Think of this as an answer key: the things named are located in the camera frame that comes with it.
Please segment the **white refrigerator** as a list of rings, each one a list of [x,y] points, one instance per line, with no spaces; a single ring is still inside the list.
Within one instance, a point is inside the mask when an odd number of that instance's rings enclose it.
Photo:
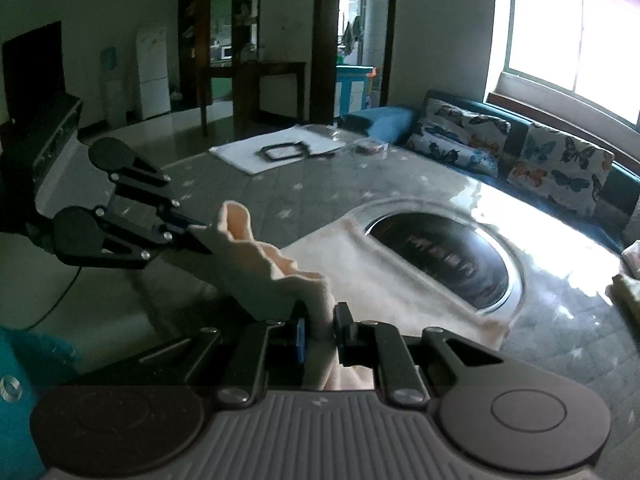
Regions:
[[[170,112],[167,28],[141,29],[137,34],[137,62],[141,117],[147,120]]]

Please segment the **white paper sheet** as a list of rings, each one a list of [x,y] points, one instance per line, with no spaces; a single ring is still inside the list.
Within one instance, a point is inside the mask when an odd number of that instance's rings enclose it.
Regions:
[[[214,146],[209,153],[244,174],[256,176],[293,162],[332,156],[345,146],[335,130],[306,125]]]

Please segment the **teal sofa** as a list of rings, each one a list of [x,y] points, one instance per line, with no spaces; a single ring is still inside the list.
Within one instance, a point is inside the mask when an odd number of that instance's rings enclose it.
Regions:
[[[638,174],[601,143],[495,104],[435,90],[418,110],[348,106],[336,121],[477,178],[614,252],[638,242]]]

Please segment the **butterfly pillow lying low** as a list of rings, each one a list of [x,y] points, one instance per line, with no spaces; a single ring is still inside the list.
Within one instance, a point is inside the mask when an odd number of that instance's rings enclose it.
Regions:
[[[500,117],[428,98],[406,147],[441,164],[497,177],[511,128]]]

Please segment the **teal white cabinet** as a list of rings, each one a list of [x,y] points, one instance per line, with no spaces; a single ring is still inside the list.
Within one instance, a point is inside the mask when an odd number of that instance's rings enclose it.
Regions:
[[[376,76],[378,69],[375,66],[338,64],[333,116],[339,118],[367,108]]]

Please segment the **black rectangular frame tool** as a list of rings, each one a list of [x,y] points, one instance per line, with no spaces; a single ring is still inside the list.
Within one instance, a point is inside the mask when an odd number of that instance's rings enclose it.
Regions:
[[[334,151],[314,152],[303,141],[266,145],[258,151],[258,154],[267,162],[287,162],[293,159],[332,158],[335,156]]]

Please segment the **green quilted star tablecloth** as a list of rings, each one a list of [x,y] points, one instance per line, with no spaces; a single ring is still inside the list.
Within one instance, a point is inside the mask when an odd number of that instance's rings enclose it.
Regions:
[[[597,466],[605,479],[639,474],[639,327],[606,292],[614,252],[491,186],[402,148],[303,160],[250,177],[209,153],[200,136],[146,146],[186,211],[213,219],[225,200],[247,206],[255,235],[286,246],[360,205],[417,197],[468,214],[509,248],[524,285],[503,350],[600,393],[613,427]]]

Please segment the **dark wooden side table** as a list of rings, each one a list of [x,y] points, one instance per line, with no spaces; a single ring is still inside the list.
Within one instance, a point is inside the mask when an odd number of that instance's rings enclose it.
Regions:
[[[306,94],[306,63],[281,61],[250,61],[232,63],[231,65],[216,65],[198,69],[198,108],[200,109],[202,136],[209,136],[207,104],[204,99],[206,91],[210,89],[210,81],[214,78],[230,79],[232,82],[233,101],[239,103],[240,108],[233,107],[233,118],[242,121],[240,113],[248,108],[252,113],[259,114],[260,82],[262,78],[294,76],[296,80],[295,117],[302,124],[305,122],[305,94]]]

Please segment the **pink folded garment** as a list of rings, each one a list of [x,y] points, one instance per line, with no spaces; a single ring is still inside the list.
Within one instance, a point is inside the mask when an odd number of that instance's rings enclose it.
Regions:
[[[622,252],[622,258],[630,275],[635,280],[640,280],[640,240],[635,240]]]

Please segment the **cream white sweater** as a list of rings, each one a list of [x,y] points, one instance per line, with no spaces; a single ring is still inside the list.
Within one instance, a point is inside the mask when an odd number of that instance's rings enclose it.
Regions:
[[[477,315],[444,285],[364,235],[353,214],[284,249],[256,240],[250,212],[237,202],[224,203],[216,221],[190,232],[207,254],[176,252],[170,261],[233,296],[254,318],[285,320],[296,301],[303,301],[310,317],[307,388],[372,386],[371,373],[337,362],[332,320],[340,301],[359,321],[390,323],[411,336],[439,326],[497,350],[509,331],[509,322]]]

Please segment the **butterfly pillow near window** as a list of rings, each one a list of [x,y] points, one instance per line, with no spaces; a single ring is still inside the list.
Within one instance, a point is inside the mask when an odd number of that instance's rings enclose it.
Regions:
[[[614,159],[613,153],[596,144],[531,124],[508,182],[576,216],[589,218]]]

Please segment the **small clear card box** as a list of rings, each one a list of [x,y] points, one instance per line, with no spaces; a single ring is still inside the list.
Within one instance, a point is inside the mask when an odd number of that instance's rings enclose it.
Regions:
[[[388,144],[379,140],[367,138],[356,141],[352,147],[358,154],[371,156],[385,153],[388,149]]]

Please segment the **round black induction cooktop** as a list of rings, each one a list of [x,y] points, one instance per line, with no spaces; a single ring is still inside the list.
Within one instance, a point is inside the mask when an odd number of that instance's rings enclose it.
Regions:
[[[477,312],[500,308],[513,292],[514,270],[506,253],[468,222],[434,212],[401,211],[374,220],[366,234]]]

